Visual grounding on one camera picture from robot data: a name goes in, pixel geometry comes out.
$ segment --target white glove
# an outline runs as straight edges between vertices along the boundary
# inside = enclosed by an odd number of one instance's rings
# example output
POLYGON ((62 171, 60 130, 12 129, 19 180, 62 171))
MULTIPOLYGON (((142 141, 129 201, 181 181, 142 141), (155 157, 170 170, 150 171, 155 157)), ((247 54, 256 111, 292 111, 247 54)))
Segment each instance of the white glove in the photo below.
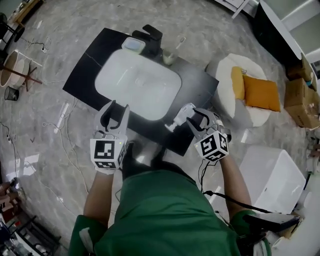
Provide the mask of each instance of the white glove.
POLYGON ((96 169, 98 172, 101 172, 105 175, 114 174, 117 170, 117 169, 104 169, 104 168, 98 168, 98 167, 94 167, 94 169, 96 169))

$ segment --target black countertop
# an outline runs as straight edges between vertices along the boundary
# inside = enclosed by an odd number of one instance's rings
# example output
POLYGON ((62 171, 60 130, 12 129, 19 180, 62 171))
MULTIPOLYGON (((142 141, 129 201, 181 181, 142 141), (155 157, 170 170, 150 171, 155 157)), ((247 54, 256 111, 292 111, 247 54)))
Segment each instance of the black countertop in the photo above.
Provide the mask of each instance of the black countertop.
MULTIPOLYGON (((78 61, 63 89, 99 111, 112 99, 96 91, 95 79, 110 55, 121 49, 127 37, 130 35, 104 28, 78 61)), ((181 88, 162 119, 150 121, 131 111, 128 128, 183 156, 194 135, 186 123, 177 126, 174 132, 170 132, 165 124, 171 125, 181 107, 186 103, 191 102, 198 108, 207 109, 219 82, 201 68, 179 57, 171 66, 164 65, 161 56, 152 60, 176 72, 182 81, 181 88)), ((116 104, 111 118, 118 122, 123 109, 116 104)), ((202 120, 197 115, 193 119, 198 124, 202 120)))

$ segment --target green shirt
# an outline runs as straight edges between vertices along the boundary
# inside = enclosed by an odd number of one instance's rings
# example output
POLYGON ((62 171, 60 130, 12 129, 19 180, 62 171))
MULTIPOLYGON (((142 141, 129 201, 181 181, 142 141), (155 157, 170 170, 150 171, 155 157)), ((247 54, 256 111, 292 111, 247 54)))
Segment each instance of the green shirt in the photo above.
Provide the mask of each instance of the green shirt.
POLYGON ((109 229, 83 215, 77 217, 69 255, 88 255, 79 237, 79 231, 88 227, 97 256, 240 255, 236 240, 249 233, 242 220, 245 214, 254 212, 239 212, 228 227, 193 180, 167 170, 145 172, 123 182, 109 229))

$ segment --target black strap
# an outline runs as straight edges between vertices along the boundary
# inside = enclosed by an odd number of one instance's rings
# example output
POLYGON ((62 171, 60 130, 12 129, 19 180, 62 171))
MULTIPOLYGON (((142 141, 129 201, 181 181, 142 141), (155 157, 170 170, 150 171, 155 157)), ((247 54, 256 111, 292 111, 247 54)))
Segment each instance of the black strap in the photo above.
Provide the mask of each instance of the black strap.
POLYGON ((271 211, 268 211, 268 210, 265 210, 265 209, 261 209, 261 208, 257 208, 257 207, 254 207, 252 205, 249 205, 249 204, 246 204, 246 203, 243 203, 243 202, 239 202, 237 200, 234 200, 232 197, 230 196, 227 196, 225 194, 221 194, 221 193, 215 193, 215 192, 212 192, 212 191, 206 191, 206 192, 203 192, 204 195, 209 195, 209 196, 213 196, 213 195, 217 195, 219 197, 222 197, 230 202, 233 202, 239 206, 242 206, 243 208, 247 208, 247 209, 251 209, 251 210, 256 210, 256 211, 259 211, 261 213, 265 213, 265 214, 270 214, 271 211))

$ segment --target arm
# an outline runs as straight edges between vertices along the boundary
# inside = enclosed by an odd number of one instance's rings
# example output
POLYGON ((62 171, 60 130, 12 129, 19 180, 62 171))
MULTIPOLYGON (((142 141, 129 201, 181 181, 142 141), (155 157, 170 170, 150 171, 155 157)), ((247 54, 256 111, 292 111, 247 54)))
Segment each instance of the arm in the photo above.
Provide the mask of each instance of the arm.
MULTIPOLYGON (((251 205, 250 195, 244 178, 233 158, 228 155, 220 160, 220 164, 224 180, 225 195, 241 203, 251 205)), ((246 208, 228 200, 226 200, 226 207, 228 208, 230 220, 232 220, 236 213, 246 210, 246 208)))
POLYGON ((69 256, 88 255, 80 238, 80 231, 89 228, 88 232, 93 245, 105 234, 111 209, 111 191, 114 175, 96 172, 89 195, 86 198, 83 215, 76 218, 72 231, 69 256))
POLYGON ((86 198, 83 215, 108 227, 111 211, 111 192, 114 175, 97 171, 86 198))

